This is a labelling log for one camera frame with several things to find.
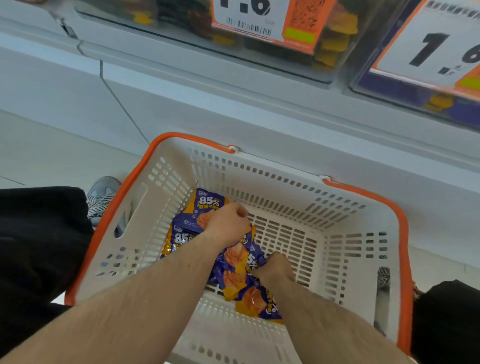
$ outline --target pants leg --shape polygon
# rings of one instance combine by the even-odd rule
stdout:
[[[87,209],[79,188],[0,190],[0,357],[68,309],[51,301],[90,244]]]

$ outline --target white floor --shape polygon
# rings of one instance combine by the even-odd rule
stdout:
[[[0,188],[63,185],[88,191],[101,176],[123,180],[139,161],[139,156],[0,111]],[[413,279],[422,291],[452,279],[480,289],[480,269],[421,249],[409,251]]]

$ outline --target right hand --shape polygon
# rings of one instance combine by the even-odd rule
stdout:
[[[295,273],[293,273],[292,264],[279,252],[272,253],[265,265],[252,270],[252,274],[260,280],[268,290],[279,278],[287,278],[295,282]]]
[[[238,202],[219,208],[209,220],[202,234],[208,235],[219,251],[240,241],[249,229],[248,211]]]

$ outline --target shopping basket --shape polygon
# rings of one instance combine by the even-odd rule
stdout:
[[[157,261],[173,217],[195,187],[244,204],[266,255],[285,254],[298,283],[371,324],[377,321],[409,354],[413,284],[408,222],[397,205],[327,176],[180,133],[156,138],[122,184],[66,303],[83,301]],[[138,206],[116,238],[115,228],[135,199]],[[390,276],[389,304],[376,317],[380,272]],[[235,312],[212,286],[173,352],[198,363],[300,363],[283,325]]]

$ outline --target gray sneaker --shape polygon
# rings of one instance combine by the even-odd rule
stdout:
[[[87,193],[87,218],[92,223],[94,229],[98,226],[101,217],[105,213],[105,210],[117,194],[120,185],[121,182],[116,178],[105,176],[99,178]],[[120,219],[117,228],[115,229],[115,236],[117,238],[122,236],[123,232],[125,231],[128,219],[129,213],[127,212]]]

